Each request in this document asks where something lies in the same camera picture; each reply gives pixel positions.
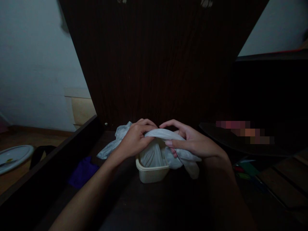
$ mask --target red object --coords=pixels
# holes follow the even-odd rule
[[[242,173],[245,172],[245,170],[242,167],[239,167],[239,166],[234,166],[234,170],[237,171],[237,172],[242,172]]]

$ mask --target baseboard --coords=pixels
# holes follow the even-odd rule
[[[10,131],[16,131],[16,132],[29,132],[29,133],[38,133],[43,135],[63,136],[63,137],[70,137],[71,135],[74,134],[74,132],[67,132],[67,131],[46,129],[46,128],[25,127],[19,125],[12,125],[8,127],[8,129]]]

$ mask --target forearm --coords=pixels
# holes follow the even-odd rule
[[[256,230],[228,157],[209,157],[203,163],[217,230]]]
[[[121,162],[116,155],[111,154],[63,209],[50,230],[84,230],[97,211]]]

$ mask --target white plastic bag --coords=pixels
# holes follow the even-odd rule
[[[115,140],[107,144],[107,146],[104,147],[103,150],[99,152],[99,154],[97,154],[97,157],[100,159],[107,159],[113,150],[119,146],[131,125],[132,122],[129,121],[127,125],[118,126],[115,132]]]
[[[107,159],[112,151],[120,144],[131,125],[132,123],[128,122],[127,125],[119,126],[115,133],[116,140],[110,142],[101,150],[97,157],[100,159]],[[161,128],[151,130],[144,136],[156,137],[156,139],[139,155],[140,163],[144,167],[161,167],[168,165],[171,169],[178,169],[184,165],[192,179],[198,178],[199,167],[196,161],[201,161],[201,159],[184,149],[175,149],[178,155],[178,157],[175,158],[171,149],[165,145],[164,141],[166,140],[185,140],[183,137],[170,130]]]
[[[166,140],[183,140],[184,141],[185,140],[179,134],[176,134],[170,130],[162,129],[162,128],[151,130],[147,132],[144,136],[161,138],[163,141],[166,141]],[[190,177],[192,179],[197,179],[199,176],[199,167],[196,161],[201,161],[201,159],[193,155],[191,152],[187,150],[184,150],[184,149],[175,149],[175,150],[178,155],[177,158],[173,156],[169,147],[165,148],[164,154],[165,154],[165,158],[167,160],[169,167],[171,169],[178,169],[182,165],[184,165]]]

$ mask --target hand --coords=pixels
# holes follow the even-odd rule
[[[166,145],[171,148],[171,151],[175,157],[177,154],[174,149],[178,148],[188,150],[201,158],[213,156],[228,158],[226,152],[213,140],[177,120],[169,120],[162,123],[159,127],[165,128],[172,125],[179,129],[178,131],[175,131],[175,133],[186,139],[185,141],[169,140],[165,142]]]
[[[157,129],[157,126],[149,119],[140,119],[131,125],[119,146],[114,150],[121,160],[135,156],[143,151],[154,137],[144,137],[144,133]]]

